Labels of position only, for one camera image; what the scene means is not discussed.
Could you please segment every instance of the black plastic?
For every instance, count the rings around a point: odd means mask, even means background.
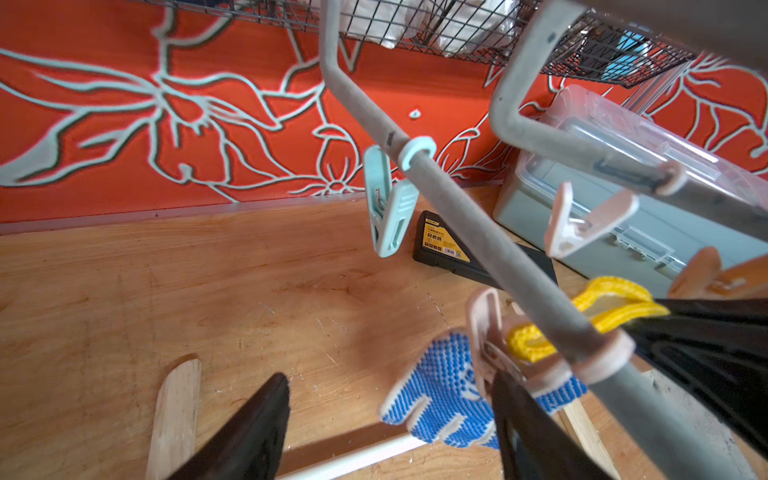
[[[445,228],[448,231],[448,233],[458,244],[461,250],[466,253],[469,262],[458,260],[448,255],[447,253],[441,253],[423,245],[424,229],[428,219],[430,222],[434,222],[433,225],[437,223],[437,226]],[[558,279],[554,274],[554,265],[552,264],[552,260],[547,257],[544,252],[524,247],[522,245],[518,245],[518,247],[522,248],[523,251],[531,258],[531,260],[533,260],[534,263],[536,263],[536,265],[538,265],[538,267],[541,268],[549,276],[549,278],[552,279],[552,281],[557,283]],[[422,212],[421,216],[419,217],[419,221],[416,223],[416,238],[413,241],[413,259],[417,262],[426,263],[429,266],[439,266],[440,268],[446,269],[451,273],[455,273],[456,275],[501,289],[501,287],[498,285],[498,282],[496,282],[491,274],[488,273],[485,268],[483,268],[475,256],[472,255],[472,252],[469,250],[469,248],[467,248],[466,244],[462,242],[462,239],[456,236],[453,230],[451,230],[448,225],[445,224],[445,221],[438,214],[434,214],[426,210]]]
[[[276,373],[169,480],[271,480],[290,414],[288,379]]]
[[[656,300],[624,329],[636,353],[768,458],[768,300]]]
[[[610,480],[507,372],[493,380],[492,403],[505,480]]]

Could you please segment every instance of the wire basket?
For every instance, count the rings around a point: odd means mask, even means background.
[[[322,0],[143,0],[297,31],[319,31]],[[487,65],[506,65],[537,0],[342,0],[347,38]],[[663,35],[589,11],[541,73],[633,87],[694,59]]]

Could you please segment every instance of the yellow label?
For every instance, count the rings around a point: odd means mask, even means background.
[[[424,224],[424,238],[422,239],[422,245],[424,247],[469,263],[467,254],[459,248],[458,244],[453,240],[453,237],[451,237],[450,233],[448,233],[445,228],[434,227],[433,225],[438,225],[438,223],[429,218],[425,218],[425,220],[431,223],[431,225],[427,223]]]

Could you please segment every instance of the plastic storage box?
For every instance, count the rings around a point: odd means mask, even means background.
[[[563,90],[541,121],[604,142],[645,164],[682,162],[712,185],[768,207],[768,182],[577,85]],[[583,217],[621,189],[523,151],[504,183],[495,220],[543,249],[554,196],[564,181],[573,185],[572,217]],[[720,251],[723,268],[768,253],[762,240],[642,196],[632,218],[562,261],[589,278],[621,276],[665,297],[690,258],[708,246]]]

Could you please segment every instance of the wooden board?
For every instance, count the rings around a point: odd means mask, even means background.
[[[605,445],[603,445],[598,431],[589,419],[581,401],[577,399],[569,403],[558,414],[565,431],[581,446],[589,458],[611,477],[620,480],[621,476],[616,470],[613,459],[605,449]]]
[[[489,210],[498,187],[472,193]],[[350,433],[376,425],[389,388],[464,323],[478,288],[410,257],[427,207],[387,259],[365,201],[0,237],[0,478],[141,477],[157,392],[190,355],[198,448],[276,371],[293,409],[283,468],[301,449],[342,453],[328,439],[360,442]],[[427,448],[409,475],[496,475],[496,452],[470,450]]]
[[[154,407],[147,480],[165,480],[194,455],[199,398],[200,360],[187,360],[165,377]]]

